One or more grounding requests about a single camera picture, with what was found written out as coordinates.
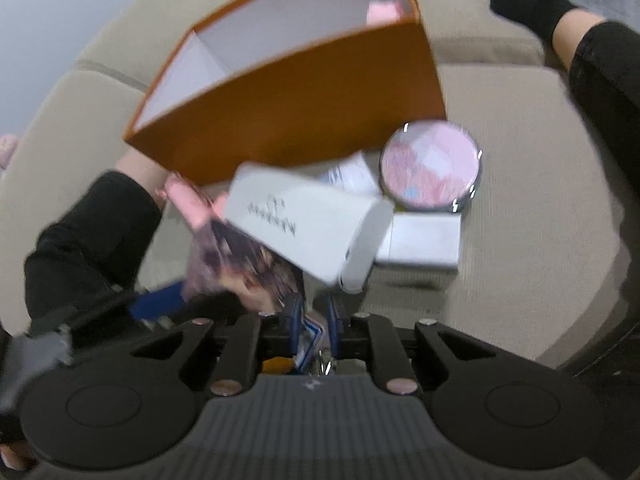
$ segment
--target yellow object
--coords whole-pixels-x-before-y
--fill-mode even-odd
[[[285,375],[292,371],[293,367],[293,359],[289,357],[274,357],[262,362],[262,373]]]

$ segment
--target orange box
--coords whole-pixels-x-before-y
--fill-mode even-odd
[[[367,26],[371,1],[227,4],[182,38],[125,141],[203,186],[247,160],[338,158],[382,148],[404,122],[445,119],[416,0]]]

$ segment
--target person's hand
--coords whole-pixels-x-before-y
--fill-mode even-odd
[[[2,444],[0,446],[0,457],[2,462],[9,469],[16,471],[27,471],[36,463],[31,447],[26,442],[15,442],[14,444]]]

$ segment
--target round pad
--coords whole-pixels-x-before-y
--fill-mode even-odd
[[[158,456],[196,416],[193,392],[176,370],[152,359],[53,370],[20,404],[22,430],[37,455],[80,470],[119,469]]]
[[[574,378],[520,359],[461,362],[433,394],[431,416],[453,444],[494,465],[548,469],[583,457],[599,408]]]

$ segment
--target blue clamp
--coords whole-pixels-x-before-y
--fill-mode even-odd
[[[136,321],[155,320],[174,313],[185,304],[180,294],[182,284],[183,282],[180,281],[159,290],[140,294],[129,307],[130,316]]]
[[[340,356],[339,337],[344,332],[345,324],[348,324],[349,318],[346,315],[344,305],[337,294],[323,294],[321,298],[322,311],[326,316],[327,330],[329,332],[329,342],[331,345],[331,354],[338,358]]]
[[[305,316],[305,297],[302,294],[289,294],[284,300],[280,319],[289,331],[289,349],[296,355],[300,346],[300,335],[304,330],[302,320]]]

